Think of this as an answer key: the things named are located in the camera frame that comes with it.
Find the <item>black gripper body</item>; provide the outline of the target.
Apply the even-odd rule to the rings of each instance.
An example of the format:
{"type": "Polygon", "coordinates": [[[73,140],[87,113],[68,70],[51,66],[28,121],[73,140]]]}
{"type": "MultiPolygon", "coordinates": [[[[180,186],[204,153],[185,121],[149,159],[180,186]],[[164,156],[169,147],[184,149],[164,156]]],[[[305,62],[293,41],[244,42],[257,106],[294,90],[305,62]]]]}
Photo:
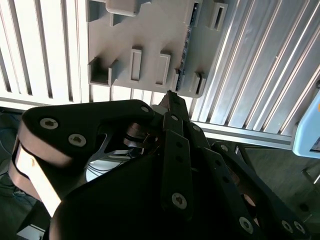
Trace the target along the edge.
{"type": "Polygon", "coordinates": [[[194,154],[143,156],[71,192],[51,240],[228,240],[222,201],[194,154]]]}

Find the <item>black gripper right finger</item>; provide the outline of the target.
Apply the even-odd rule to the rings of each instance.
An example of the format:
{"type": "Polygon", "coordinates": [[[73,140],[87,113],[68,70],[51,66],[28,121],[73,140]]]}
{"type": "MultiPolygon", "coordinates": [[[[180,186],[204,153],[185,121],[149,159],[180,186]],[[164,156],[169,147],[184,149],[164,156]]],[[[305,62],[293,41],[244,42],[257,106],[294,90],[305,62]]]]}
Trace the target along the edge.
{"type": "Polygon", "coordinates": [[[222,236],[229,240],[309,240],[298,217],[233,151],[221,141],[209,145],[203,131],[185,125],[196,163],[221,200],[222,236]]]}

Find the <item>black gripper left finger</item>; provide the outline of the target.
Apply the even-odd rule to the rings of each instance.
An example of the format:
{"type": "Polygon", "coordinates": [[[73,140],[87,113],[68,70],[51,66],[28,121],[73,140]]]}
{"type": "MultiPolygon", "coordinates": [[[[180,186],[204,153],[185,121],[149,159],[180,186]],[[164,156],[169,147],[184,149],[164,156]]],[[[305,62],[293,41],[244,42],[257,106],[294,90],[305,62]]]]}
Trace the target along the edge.
{"type": "Polygon", "coordinates": [[[35,107],[21,119],[13,164],[18,185],[52,219],[74,190],[146,156],[186,154],[186,102],[169,91],[159,111],[137,99],[35,107]]]}

